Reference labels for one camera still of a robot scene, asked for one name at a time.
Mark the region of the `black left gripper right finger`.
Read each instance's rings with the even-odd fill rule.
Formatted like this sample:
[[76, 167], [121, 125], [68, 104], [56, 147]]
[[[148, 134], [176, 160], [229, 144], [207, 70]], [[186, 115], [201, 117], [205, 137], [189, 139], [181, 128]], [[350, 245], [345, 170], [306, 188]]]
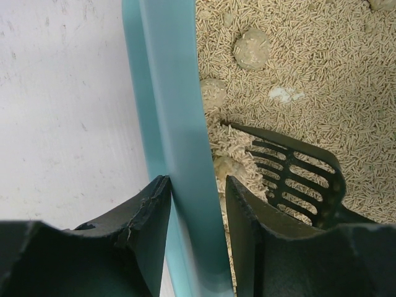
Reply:
[[238, 296], [394, 296], [395, 226], [320, 230], [226, 179]]

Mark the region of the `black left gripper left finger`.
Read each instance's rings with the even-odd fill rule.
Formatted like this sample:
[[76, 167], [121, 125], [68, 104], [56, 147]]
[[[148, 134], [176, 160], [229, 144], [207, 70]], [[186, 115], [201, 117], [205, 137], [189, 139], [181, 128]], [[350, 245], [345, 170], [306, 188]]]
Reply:
[[158, 296], [170, 208], [171, 181], [158, 176], [73, 230], [1, 222], [1, 295]]

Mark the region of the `teal plastic litter box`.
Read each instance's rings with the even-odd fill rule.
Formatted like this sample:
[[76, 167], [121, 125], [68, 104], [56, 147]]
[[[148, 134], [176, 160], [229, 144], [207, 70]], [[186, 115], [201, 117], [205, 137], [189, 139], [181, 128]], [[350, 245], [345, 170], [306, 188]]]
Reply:
[[200, 92], [194, 1], [123, 1], [148, 175], [172, 183], [166, 262], [176, 296], [232, 296]]

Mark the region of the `black slotted litter scoop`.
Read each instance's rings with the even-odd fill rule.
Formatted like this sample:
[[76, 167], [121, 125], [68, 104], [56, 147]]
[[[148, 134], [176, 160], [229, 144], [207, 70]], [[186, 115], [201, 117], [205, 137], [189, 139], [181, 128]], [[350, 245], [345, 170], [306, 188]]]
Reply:
[[272, 206], [324, 230], [340, 223], [372, 223], [343, 206], [347, 185], [330, 151], [263, 128], [221, 124], [253, 137], [248, 153], [261, 170]]

